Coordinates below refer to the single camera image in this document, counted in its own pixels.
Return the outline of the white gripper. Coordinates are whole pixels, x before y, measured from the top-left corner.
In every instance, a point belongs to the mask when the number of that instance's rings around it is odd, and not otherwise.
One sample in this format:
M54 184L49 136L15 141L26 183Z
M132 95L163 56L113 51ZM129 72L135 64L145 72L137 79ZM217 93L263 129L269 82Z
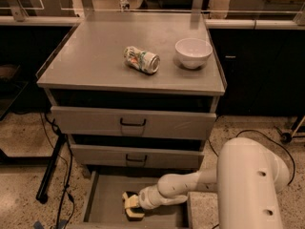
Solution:
M144 218L145 214L142 209L149 209L149 200L148 200L148 189L142 189L138 196L132 195L131 197L124 198L124 207L126 210L126 215L128 220L141 220Z

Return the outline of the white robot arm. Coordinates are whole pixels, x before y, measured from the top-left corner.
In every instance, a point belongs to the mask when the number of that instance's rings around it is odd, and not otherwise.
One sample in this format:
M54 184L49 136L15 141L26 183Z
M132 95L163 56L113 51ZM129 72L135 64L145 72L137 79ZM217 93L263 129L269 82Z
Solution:
M227 141L216 167L186 175L166 174L138 193L122 195L128 219L142 219L147 210L185 202L190 192L217 194L219 229L283 229L277 193L289 183L281 157L257 141Z

